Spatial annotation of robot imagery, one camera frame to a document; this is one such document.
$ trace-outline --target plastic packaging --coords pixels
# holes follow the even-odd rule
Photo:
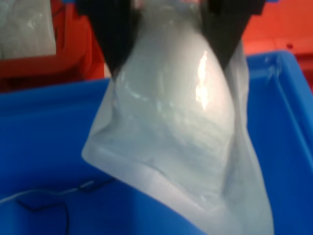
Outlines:
[[[154,4],[100,105],[84,159],[210,235],[273,234],[246,130],[242,47],[226,70],[227,84],[197,20],[184,8]]]
[[[5,0],[0,8],[0,59],[56,53],[50,0]]]

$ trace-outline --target white object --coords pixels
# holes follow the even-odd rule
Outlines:
[[[0,59],[56,53],[50,0],[3,0],[0,8]]]
[[[227,68],[229,90],[196,21],[166,4],[152,5],[99,108],[84,159],[210,235],[272,235],[246,130],[242,48]]]

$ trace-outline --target blue bin wall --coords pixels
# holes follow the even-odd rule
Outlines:
[[[287,52],[249,57],[248,129],[276,235],[311,235],[313,97]],[[0,95],[0,199],[111,179],[81,158],[108,81]],[[118,181],[64,196],[33,193],[0,204],[0,234],[203,235],[166,206]]]

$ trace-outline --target cable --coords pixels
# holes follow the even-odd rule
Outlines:
[[[51,205],[46,205],[46,206],[42,206],[42,207],[38,207],[38,208],[32,208],[28,205],[26,205],[24,202],[20,201],[20,200],[16,200],[16,202],[24,207],[25,209],[29,210],[30,212],[40,212],[40,211],[44,211],[46,209],[52,208],[52,207],[63,207],[66,213],[66,217],[67,217],[67,224],[66,224],[66,228],[65,228],[65,234],[69,235],[69,212],[68,212],[68,208],[65,202],[61,202],[61,203],[56,203],[56,204],[51,204]]]
[[[16,194],[14,194],[14,195],[12,195],[10,197],[7,197],[7,198],[3,198],[2,200],[0,200],[0,204],[4,203],[4,202],[7,202],[7,201],[10,201],[10,200],[13,200],[13,199],[15,199],[17,197],[20,197],[22,195],[26,195],[28,193],[33,193],[33,192],[48,192],[49,194],[58,195],[58,196],[65,195],[65,194],[68,194],[68,193],[71,193],[71,192],[75,192],[75,191],[81,191],[83,193],[90,193],[90,192],[93,192],[95,190],[100,189],[101,187],[103,187],[105,185],[113,183],[115,181],[116,181],[116,179],[112,178],[112,179],[104,181],[104,182],[100,183],[99,185],[96,185],[96,186],[94,186],[94,187],[92,187],[90,189],[86,189],[86,187],[89,186],[89,185],[93,185],[94,181],[88,181],[88,182],[80,185],[78,188],[71,188],[71,189],[68,189],[68,190],[65,190],[65,191],[61,191],[61,192],[55,192],[55,191],[50,191],[50,190],[40,190],[40,189],[28,190],[28,191],[16,193]],[[20,206],[24,207],[25,209],[27,209],[27,210],[29,210],[30,212],[33,212],[33,213],[44,211],[44,210],[52,208],[52,207],[63,207],[65,209],[66,217],[67,217],[65,234],[69,235],[69,212],[68,212],[68,208],[67,208],[67,205],[66,205],[65,202],[55,203],[55,204],[51,204],[51,205],[44,205],[44,206],[38,207],[38,208],[32,208],[32,207],[28,206],[27,204],[25,204],[24,202],[22,202],[21,200],[18,200],[18,199],[16,200],[16,202]]]
[[[45,193],[51,194],[51,195],[62,196],[62,195],[68,194],[68,193],[76,192],[78,190],[81,190],[81,188],[84,188],[84,187],[87,187],[87,186],[93,185],[93,184],[94,184],[94,181],[91,180],[91,181],[88,181],[88,182],[80,185],[78,188],[70,188],[70,189],[67,189],[65,191],[60,191],[60,192],[51,191],[51,190],[47,190],[47,189],[30,189],[30,190],[18,192],[16,194],[11,195],[11,196],[2,198],[0,200],[0,204],[5,203],[7,201],[14,200],[15,198],[21,197],[23,195],[26,195],[26,194],[29,194],[29,193],[36,193],[36,192],[45,192]]]

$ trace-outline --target plastic bag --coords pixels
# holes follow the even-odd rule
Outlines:
[[[106,92],[83,157],[210,235],[273,234],[246,129],[242,47],[225,79],[196,22],[168,5],[145,10],[132,55]]]
[[[0,8],[0,59],[56,53],[50,0],[4,0]]]

